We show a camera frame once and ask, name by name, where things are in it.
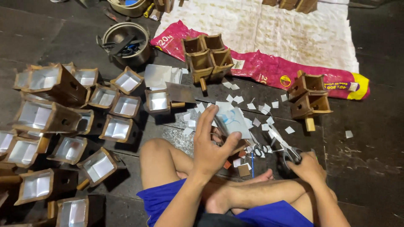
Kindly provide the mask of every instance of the concrete floor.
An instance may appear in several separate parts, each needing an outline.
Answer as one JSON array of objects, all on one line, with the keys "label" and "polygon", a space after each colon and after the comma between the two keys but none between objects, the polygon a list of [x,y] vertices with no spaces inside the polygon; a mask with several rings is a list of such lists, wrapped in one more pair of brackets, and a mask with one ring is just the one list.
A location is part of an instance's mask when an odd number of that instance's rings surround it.
[{"label": "concrete floor", "polygon": [[[18,92],[11,89],[14,68],[21,71],[26,64],[72,61],[79,68],[97,67],[105,79],[119,75],[121,70],[108,61],[105,52],[95,43],[95,35],[101,36],[113,24],[102,13],[104,5],[107,3],[84,9],[73,0],[60,4],[49,0],[0,1],[0,125],[11,122],[20,106]],[[401,70],[404,63],[403,11],[402,1],[374,10],[349,9],[360,72],[371,80],[368,99],[329,99],[334,112],[319,119],[316,131],[312,133],[305,133],[301,122],[290,120],[287,103],[280,103],[280,108],[272,112],[277,127],[292,126],[296,130],[285,135],[291,145],[316,150],[320,163],[327,170],[327,183],[335,191],[341,209],[353,226],[404,226],[404,121],[400,114],[404,112],[404,90],[401,87],[404,82]],[[154,36],[158,22],[145,18],[133,21],[147,27],[151,37]],[[156,54],[155,64],[185,66],[162,52]],[[241,92],[245,100],[255,97],[258,103],[270,103],[274,97],[285,93],[252,81],[233,80],[240,90],[209,85],[208,97],[202,96],[200,88],[192,87],[197,99],[204,102],[224,101],[228,93],[235,96]],[[191,85],[191,80],[185,76],[182,83]],[[256,117],[261,122],[267,119],[257,111],[248,110],[246,102],[241,108],[250,119]],[[172,119],[162,122],[149,117],[135,145],[122,146],[108,141],[104,144],[107,149],[118,153],[128,172],[113,182],[78,194],[106,195],[106,226],[146,226],[148,217],[143,202],[136,196],[141,190],[137,149],[146,140],[161,137],[192,155],[193,141],[182,134],[186,127],[182,116],[187,113],[196,117],[192,109],[175,113]],[[354,138],[346,139],[346,130],[352,130]],[[275,167],[275,156],[255,162],[256,174]],[[223,169],[219,174],[240,180],[233,168]],[[275,178],[280,178],[277,171]],[[13,208],[14,215],[7,217],[9,222],[37,219],[43,203]]]}]

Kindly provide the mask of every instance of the person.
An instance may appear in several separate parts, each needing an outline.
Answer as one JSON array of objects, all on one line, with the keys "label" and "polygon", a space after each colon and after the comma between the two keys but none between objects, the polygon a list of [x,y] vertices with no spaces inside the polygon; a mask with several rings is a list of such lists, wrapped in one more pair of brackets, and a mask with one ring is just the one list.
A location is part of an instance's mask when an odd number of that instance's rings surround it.
[{"label": "person", "polygon": [[234,132],[223,146],[212,143],[219,139],[211,126],[218,110],[211,105],[201,114],[193,159],[164,139],[154,138],[142,146],[143,191],[137,195],[144,201],[149,227],[191,227],[204,212],[201,204],[206,213],[224,220],[212,226],[226,223],[229,209],[241,226],[350,226],[313,152],[303,153],[299,165],[287,163],[298,179],[273,180],[271,169],[244,182],[217,177],[241,138],[240,132]]}]

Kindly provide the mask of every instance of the pink plastic sack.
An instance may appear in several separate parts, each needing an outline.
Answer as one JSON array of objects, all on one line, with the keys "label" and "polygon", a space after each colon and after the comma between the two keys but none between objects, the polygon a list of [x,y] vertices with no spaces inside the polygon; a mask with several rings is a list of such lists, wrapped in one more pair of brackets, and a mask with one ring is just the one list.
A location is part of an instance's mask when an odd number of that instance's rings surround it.
[{"label": "pink plastic sack", "polygon": [[[182,50],[182,38],[194,38],[202,32],[188,29],[182,21],[172,23],[163,33],[150,41],[152,46],[161,51],[185,61]],[[245,54],[231,51],[234,66],[233,76],[251,77],[257,82],[271,87],[287,90],[297,78],[297,71],[307,74],[324,74],[324,88],[328,95],[341,99],[364,99],[370,94],[369,79],[340,69],[329,69],[297,64],[281,57],[266,55],[259,50]]]}]

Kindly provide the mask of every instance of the metal pot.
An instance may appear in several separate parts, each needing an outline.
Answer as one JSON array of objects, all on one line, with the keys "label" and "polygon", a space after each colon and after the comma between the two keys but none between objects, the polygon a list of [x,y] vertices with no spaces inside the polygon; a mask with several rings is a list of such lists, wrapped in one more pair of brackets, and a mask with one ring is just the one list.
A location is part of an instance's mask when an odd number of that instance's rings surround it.
[{"label": "metal pot", "polygon": [[129,16],[129,17],[140,17],[143,15],[143,13],[146,11],[146,9],[152,4],[152,0],[139,0],[135,4],[129,5],[129,6],[123,6],[120,4],[116,4],[111,0],[107,0],[110,4],[111,7],[117,11],[118,13],[121,13],[123,15]]},{"label": "metal pot", "polygon": [[121,63],[123,66],[139,66],[145,63],[151,53],[149,41],[150,35],[149,32],[143,28],[141,25],[133,23],[133,22],[122,22],[117,23],[111,26],[105,33],[102,38],[102,42],[116,42],[120,43],[124,40],[124,38],[129,34],[135,34],[137,39],[144,39],[144,42],[140,43],[140,47],[135,54],[131,56],[125,57],[117,57],[114,56],[115,59]]}]

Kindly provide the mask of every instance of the blue shorts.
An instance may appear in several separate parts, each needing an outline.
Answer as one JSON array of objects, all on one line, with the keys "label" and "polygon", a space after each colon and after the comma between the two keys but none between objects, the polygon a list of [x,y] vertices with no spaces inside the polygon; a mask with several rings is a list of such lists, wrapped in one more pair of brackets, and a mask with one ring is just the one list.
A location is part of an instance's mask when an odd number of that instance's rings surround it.
[{"label": "blue shorts", "polygon": [[[140,191],[137,196],[143,199],[149,216],[147,225],[153,227],[171,200],[178,193],[186,179]],[[257,206],[235,216],[257,227],[314,227],[307,218],[286,201]]]}]

